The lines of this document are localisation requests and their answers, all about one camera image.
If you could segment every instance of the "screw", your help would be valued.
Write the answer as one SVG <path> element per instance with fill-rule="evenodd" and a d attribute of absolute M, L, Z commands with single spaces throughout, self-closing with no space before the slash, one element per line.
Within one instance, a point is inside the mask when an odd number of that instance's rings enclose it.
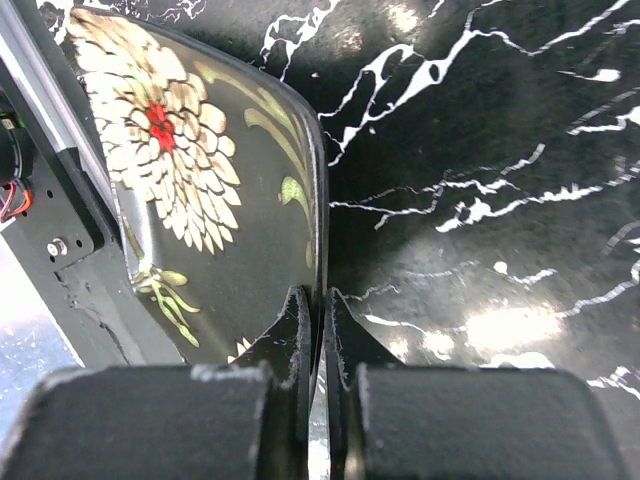
<path fill-rule="evenodd" d="M 59 255 L 66 255 L 67 244 L 64 243 L 64 240 L 62 240 L 61 238 L 54 238 L 53 240 L 51 240 L 51 243 L 47 245 L 47 251 L 49 252 L 49 255 L 51 255 L 52 257 L 57 257 Z"/>

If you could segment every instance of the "silver metal bar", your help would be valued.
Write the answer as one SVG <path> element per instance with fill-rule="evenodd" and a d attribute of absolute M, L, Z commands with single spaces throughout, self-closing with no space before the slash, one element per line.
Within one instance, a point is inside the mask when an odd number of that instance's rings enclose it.
<path fill-rule="evenodd" d="M 78 148 L 80 164 L 115 216 L 109 176 L 46 60 L 11 1 L 0 0 L 0 58 L 54 150 Z"/>

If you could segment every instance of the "black marble surface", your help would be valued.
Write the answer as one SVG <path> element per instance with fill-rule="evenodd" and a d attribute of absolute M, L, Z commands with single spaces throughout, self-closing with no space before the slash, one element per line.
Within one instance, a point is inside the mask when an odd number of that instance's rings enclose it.
<path fill-rule="evenodd" d="M 640 478 L 639 2 L 104 3 L 311 102 L 329 283 L 392 352 L 574 372 Z"/>

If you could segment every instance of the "red flower center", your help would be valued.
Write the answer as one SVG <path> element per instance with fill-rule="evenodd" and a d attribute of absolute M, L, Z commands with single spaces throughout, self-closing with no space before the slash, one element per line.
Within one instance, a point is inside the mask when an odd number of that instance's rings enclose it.
<path fill-rule="evenodd" d="M 173 147 L 176 141 L 173 138 L 173 125 L 167 120 L 164 107 L 158 103 L 152 103 L 146 111 L 147 118 L 151 122 L 151 135 L 158 139 L 160 148 L 173 155 Z"/>

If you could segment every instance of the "metal bolt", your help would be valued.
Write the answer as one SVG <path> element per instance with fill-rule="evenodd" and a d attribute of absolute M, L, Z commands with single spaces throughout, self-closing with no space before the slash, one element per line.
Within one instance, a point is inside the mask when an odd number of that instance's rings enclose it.
<path fill-rule="evenodd" d="M 47 245 L 47 251 L 49 252 L 49 255 L 51 255 L 52 257 L 57 257 L 59 255 L 66 255 L 67 244 L 64 243 L 64 240 L 62 240 L 61 238 L 54 238 L 53 240 L 51 240 L 51 243 Z"/>

